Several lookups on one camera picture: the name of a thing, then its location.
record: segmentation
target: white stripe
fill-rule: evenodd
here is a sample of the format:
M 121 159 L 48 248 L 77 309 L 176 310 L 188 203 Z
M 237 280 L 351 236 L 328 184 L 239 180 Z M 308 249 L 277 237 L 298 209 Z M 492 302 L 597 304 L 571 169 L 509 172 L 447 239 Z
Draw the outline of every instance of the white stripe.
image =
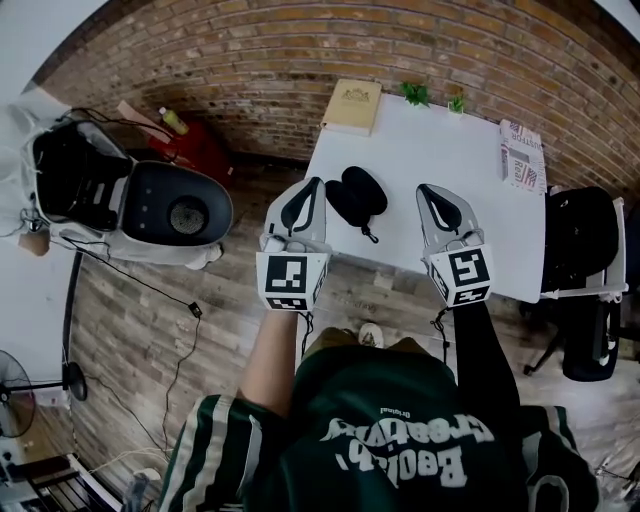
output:
M 571 446 L 571 443 L 569 442 L 569 440 L 562 435 L 562 431 L 560 430 L 560 415 L 558 414 L 558 409 L 556 409 L 553 406 L 546 406 L 544 409 L 545 411 L 547 411 L 547 420 L 549 421 L 549 430 L 551 430 L 551 432 L 553 432 L 555 435 L 557 435 L 560 438 L 560 441 L 562 441 L 562 444 L 567 450 L 571 451 L 572 453 L 575 453 L 578 457 L 580 457 L 580 454 L 573 449 L 573 446 Z
M 213 426 L 204 465 L 196 477 L 193 489 L 184 495 L 182 500 L 183 512 L 195 511 L 198 505 L 202 505 L 207 487 L 213 485 L 215 482 L 216 472 L 222 461 L 222 448 L 227 438 L 227 423 L 229 421 L 229 409 L 231 409 L 232 403 L 232 397 L 221 395 L 220 398 L 218 398 L 216 406 L 213 408 L 213 414 L 211 416 Z
M 260 422 L 251 414 L 249 415 L 249 421 L 251 422 L 251 435 L 249 436 L 247 458 L 244 462 L 244 472 L 242 473 L 242 479 L 236 492 L 238 499 L 242 499 L 246 488 L 250 486 L 253 481 L 253 475 L 260 461 L 260 448 L 262 447 L 262 429 L 260 428 Z
M 542 434 L 536 432 L 522 440 L 522 458 L 527 466 L 527 484 L 531 477 L 538 471 L 538 450 L 540 448 Z
M 347 463 L 344 461 L 344 458 L 342 457 L 342 455 L 340 455 L 339 453 L 336 453 L 336 460 L 338 461 L 338 466 L 340 466 L 340 469 L 342 469 L 343 471 L 349 471 L 349 467 L 347 466 Z
M 164 496 L 164 500 L 162 501 L 162 507 L 158 512 L 169 511 L 171 500 L 173 500 L 184 481 L 187 464 L 189 463 L 191 454 L 193 453 L 193 441 L 198 428 L 198 409 L 204 399 L 205 397 L 201 397 L 196 402 L 187 417 L 187 421 L 184 425 L 184 432 L 182 433 L 182 439 L 180 440 L 178 456 L 176 457 L 176 462 L 173 465 L 173 470 L 171 471 L 171 480 L 169 480 L 169 486 L 167 487 L 167 492 Z
M 538 493 L 543 485 L 553 485 L 560 491 L 560 508 L 559 512 L 569 512 L 569 488 L 566 482 L 556 475 L 545 475 L 536 482 L 533 488 L 529 488 L 529 512 L 536 512 L 538 501 Z

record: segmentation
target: sneaker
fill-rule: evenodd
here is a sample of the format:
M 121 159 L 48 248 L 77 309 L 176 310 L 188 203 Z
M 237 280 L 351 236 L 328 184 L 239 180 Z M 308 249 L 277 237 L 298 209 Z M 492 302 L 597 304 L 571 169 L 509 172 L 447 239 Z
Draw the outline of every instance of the sneaker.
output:
M 207 266 L 210 261 L 216 261 L 220 259 L 224 251 L 220 244 L 213 244 L 207 248 L 198 258 L 191 263 L 187 263 L 185 267 L 191 270 L 202 270 Z
M 384 348 L 382 329 L 373 323 L 366 323 L 360 327 L 358 343 L 366 347 Z

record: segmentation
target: yellow bottle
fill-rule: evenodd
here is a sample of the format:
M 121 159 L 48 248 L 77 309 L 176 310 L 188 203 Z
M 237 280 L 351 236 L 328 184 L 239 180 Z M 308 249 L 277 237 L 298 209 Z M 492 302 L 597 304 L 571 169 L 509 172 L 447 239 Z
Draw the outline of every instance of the yellow bottle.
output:
M 160 110 L 162 120 L 167 123 L 178 135 L 186 135 L 189 131 L 189 127 L 184 123 L 182 119 L 178 117 L 173 110 L 162 107 Z

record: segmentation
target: book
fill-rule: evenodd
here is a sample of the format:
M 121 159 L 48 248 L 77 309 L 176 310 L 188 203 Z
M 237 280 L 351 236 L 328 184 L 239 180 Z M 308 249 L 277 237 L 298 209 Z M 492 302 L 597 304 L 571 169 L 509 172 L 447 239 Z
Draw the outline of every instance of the book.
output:
M 368 137 L 378 111 L 382 86 L 362 80 L 338 80 L 320 126 Z
M 547 191 L 547 175 L 540 134 L 521 124 L 500 121 L 502 179 L 539 195 Z

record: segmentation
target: white table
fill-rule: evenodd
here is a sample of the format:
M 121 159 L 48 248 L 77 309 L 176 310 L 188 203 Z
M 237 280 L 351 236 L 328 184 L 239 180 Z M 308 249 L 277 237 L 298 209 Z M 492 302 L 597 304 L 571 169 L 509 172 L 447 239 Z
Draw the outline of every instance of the white table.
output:
M 416 188 L 439 185 L 473 209 L 494 258 L 493 292 L 535 303 L 540 297 L 544 260 L 544 196 L 504 183 L 497 125 L 446 108 L 414 107 L 384 94 L 370 137 L 322 130 L 307 178 L 340 180 L 357 165 L 387 194 L 387 211 L 369 226 L 373 244 L 327 204 L 327 243 L 349 254 L 425 274 Z

